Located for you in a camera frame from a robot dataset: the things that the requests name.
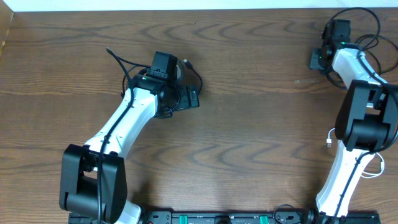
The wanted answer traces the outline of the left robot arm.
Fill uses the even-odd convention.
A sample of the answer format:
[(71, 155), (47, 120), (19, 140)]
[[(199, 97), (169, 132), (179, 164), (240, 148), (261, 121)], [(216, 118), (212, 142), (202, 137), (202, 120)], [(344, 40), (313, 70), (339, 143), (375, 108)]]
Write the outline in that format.
[(123, 98), (107, 123), (82, 145), (70, 144), (62, 157), (59, 206), (69, 223), (142, 221), (143, 209), (127, 198), (125, 159), (146, 123), (199, 107), (201, 87), (184, 85), (187, 60), (157, 51), (151, 65), (123, 68)]

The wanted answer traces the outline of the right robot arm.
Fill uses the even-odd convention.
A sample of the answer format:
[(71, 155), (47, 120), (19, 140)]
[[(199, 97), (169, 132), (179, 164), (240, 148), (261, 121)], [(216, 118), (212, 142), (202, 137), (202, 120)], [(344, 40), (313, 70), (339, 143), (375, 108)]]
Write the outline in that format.
[(312, 52), (310, 69), (336, 72), (347, 88), (334, 134), (338, 149), (328, 178), (317, 194), (324, 222), (344, 220), (352, 194), (374, 156), (397, 138), (397, 86), (388, 84), (366, 60), (362, 47), (350, 40), (350, 21), (332, 19), (321, 48)]

